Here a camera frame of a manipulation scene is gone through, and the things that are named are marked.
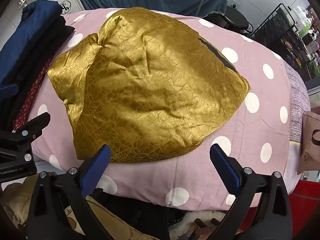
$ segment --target brown paper bag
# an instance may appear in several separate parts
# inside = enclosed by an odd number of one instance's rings
[[[320,115],[302,115],[302,155],[298,175],[303,171],[320,170]]]

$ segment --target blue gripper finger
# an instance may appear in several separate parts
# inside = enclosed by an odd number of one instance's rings
[[[9,86],[1,87],[0,88],[0,101],[12,97],[18,93],[19,87],[17,84],[12,84]]]
[[[236,171],[232,168],[228,161],[227,155],[223,152],[218,144],[213,144],[211,146],[210,159],[229,194],[238,196],[241,179],[237,175]]]
[[[111,160],[110,147],[103,145],[94,158],[95,160],[80,181],[81,195],[84,198],[93,193],[102,174],[106,170],[106,167]]]

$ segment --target folded clothes stack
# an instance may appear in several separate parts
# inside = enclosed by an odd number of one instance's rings
[[[28,117],[34,95],[60,46],[73,33],[55,1],[35,1],[22,11],[17,30],[0,51],[0,87],[17,84],[18,93],[0,104],[0,130],[17,129]]]

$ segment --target black circular logo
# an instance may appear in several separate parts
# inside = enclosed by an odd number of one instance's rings
[[[62,14],[67,14],[71,10],[71,2],[68,0],[63,1],[60,5],[62,6]]]

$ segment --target crinkle pattern fabric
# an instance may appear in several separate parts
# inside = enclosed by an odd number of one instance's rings
[[[178,20],[129,8],[60,55],[48,76],[67,108],[78,159],[103,144],[114,163],[160,161],[197,148],[250,90],[214,50]]]

